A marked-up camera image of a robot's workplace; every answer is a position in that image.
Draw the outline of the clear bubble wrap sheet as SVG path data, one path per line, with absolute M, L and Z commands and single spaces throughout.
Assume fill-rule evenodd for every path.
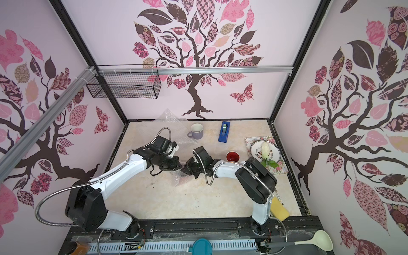
M 183 173 L 181 170 L 171 171 L 170 175 L 171 175 L 171 185 L 173 187 L 179 187 L 179 186 L 182 186 L 194 180 L 193 175 L 188 175 L 186 173 Z
M 171 137 L 171 141 L 175 141 L 179 146 L 197 144 L 195 139 L 188 137 L 190 126 L 191 122 L 188 122 L 187 119 L 178 118 L 169 109 L 166 109 L 159 118 L 141 123 L 142 144 L 152 141 L 161 129 L 163 131 L 159 134 L 160 136 Z

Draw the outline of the white mug red inside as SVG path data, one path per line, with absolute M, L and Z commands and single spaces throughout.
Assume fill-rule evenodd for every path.
M 226 160 L 229 162 L 239 162 L 240 155 L 237 152 L 228 152 L 226 155 Z

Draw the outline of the blue tape dispenser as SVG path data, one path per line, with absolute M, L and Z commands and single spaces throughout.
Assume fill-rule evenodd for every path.
M 220 134 L 218 137 L 218 142 L 227 143 L 231 123 L 223 121 L 220 129 Z

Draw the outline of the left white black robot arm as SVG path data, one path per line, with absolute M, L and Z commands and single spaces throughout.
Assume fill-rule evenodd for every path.
M 105 201 L 129 179 L 157 166 L 163 171 L 182 168 L 177 156 L 153 152 L 146 147 L 128 153 L 121 165 L 70 191 L 65 215 L 87 232 L 116 230 L 133 237 L 139 232 L 139 220 L 131 213 L 108 210 Z

